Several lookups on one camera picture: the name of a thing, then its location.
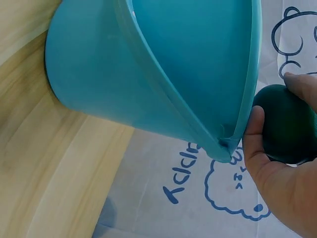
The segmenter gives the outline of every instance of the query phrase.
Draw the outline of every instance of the blue plastic bucket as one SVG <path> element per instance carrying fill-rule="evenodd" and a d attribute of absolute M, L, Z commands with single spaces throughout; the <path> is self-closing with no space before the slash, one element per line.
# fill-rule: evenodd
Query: blue plastic bucket
<path fill-rule="evenodd" d="M 229 162 L 256 87 L 261 2 L 177 2 L 64 0 L 46 42 L 49 81 L 71 109 L 198 143 Z"/>

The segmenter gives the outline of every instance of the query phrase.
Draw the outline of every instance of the finger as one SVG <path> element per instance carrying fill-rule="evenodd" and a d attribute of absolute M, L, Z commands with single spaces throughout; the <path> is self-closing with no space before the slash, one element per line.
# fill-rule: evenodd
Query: finger
<path fill-rule="evenodd" d="M 288 167 L 280 162 L 271 162 L 263 149 L 262 130 L 264 110 L 259 106 L 252 109 L 249 123 L 243 137 L 245 165 L 260 191 L 268 178 L 276 171 Z"/>
<path fill-rule="evenodd" d="M 248 126 L 243 137 L 245 164 L 253 178 L 255 178 L 258 171 L 269 162 L 263 148 L 263 125 L 264 110 L 259 106 L 255 106 L 252 108 Z"/>
<path fill-rule="evenodd" d="M 317 78 L 287 72 L 284 75 L 284 82 L 289 91 L 307 102 L 317 112 Z"/>

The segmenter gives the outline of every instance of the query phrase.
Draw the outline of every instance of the light wood grain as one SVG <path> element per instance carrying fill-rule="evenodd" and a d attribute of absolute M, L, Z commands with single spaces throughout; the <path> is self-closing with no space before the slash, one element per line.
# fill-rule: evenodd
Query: light wood grain
<path fill-rule="evenodd" d="M 58 3 L 0 2 L 0 238 L 90 238 L 133 132 L 53 95 L 44 43 Z"/>

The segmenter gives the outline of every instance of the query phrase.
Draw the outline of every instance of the hand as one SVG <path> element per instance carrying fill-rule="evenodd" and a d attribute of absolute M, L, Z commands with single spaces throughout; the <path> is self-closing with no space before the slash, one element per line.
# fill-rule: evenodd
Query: hand
<path fill-rule="evenodd" d="M 285 74 L 287 88 L 317 112 L 317 79 Z M 317 159 L 296 168 L 272 162 L 263 149 L 264 110 L 255 106 L 243 138 L 245 165 L 270 211 L 305 238 L 317 237 Z"/>

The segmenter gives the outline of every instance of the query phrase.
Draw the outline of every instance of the blue cartoon drawing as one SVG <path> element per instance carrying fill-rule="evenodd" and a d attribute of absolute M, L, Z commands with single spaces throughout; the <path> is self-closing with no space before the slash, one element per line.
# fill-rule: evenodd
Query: blue cartoon drawing
<path fill-rule="evenodd" d="M 290 6 L 285 10 L 284 18 L 274 26 L 271 34 L 273 47 L 280 56 L 285 57 L 285 62 L 279 68 L 281 78 L 287 71 L 317 74 L 316 16 L 315 11 L 300 12 Z"/>
<path fill-rule="evenodd" d="M 237 148 L 229 164 L 212 160 L 205 178 L 205 198 L 214 209 L 232 215 L 241 214 L 251 221 L 259 221 L 270 215 L 245 168 L 241 147 Z"/>

